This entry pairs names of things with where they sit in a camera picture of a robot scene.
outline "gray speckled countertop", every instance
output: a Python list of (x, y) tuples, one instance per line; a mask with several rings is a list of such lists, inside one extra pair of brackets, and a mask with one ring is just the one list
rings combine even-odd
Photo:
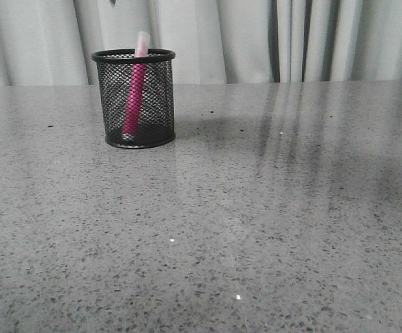
[(0, 332), (402, 332), (402, 81), (0, 87)]

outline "pen holder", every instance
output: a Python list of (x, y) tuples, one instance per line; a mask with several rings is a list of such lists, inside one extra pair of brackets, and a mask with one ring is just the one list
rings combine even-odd
[(134, 49), (91, 55), (98, 67), (105, 141), (119, 148), (150, 148), (175, 138), (173, 86), (169, 50), (149, 49), (134, 58)]

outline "wire mesh cup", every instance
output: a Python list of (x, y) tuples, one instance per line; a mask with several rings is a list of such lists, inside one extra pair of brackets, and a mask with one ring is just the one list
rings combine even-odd
[(172, 63), (175, 53), (134, 49), (91, 55), (98, 67), (105, 141), (119, 148), (150, 148), (175, 138)]

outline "curtain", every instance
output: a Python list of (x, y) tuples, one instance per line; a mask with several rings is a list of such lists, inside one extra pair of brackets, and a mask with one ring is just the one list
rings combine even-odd
[(402, 0), (0, 0), (0, 86), (96, 84), (138, 31), (174, 83), (402, 79)]

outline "pen holder rim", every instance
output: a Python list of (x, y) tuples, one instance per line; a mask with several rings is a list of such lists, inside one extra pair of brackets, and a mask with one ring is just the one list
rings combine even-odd
[(134, 49), (116, 49), (97, 51), (91, 55), (91, 59), (95, 62), (106, 62), (109, 64), (151, 64), (154, 62), (163, 62), (175, 58), (175, 52), (164, 49), (149, 49), (149, 54), (153, 57), (138, 57), (138, 58), (111, 58), (120, 54), (134, 54)]

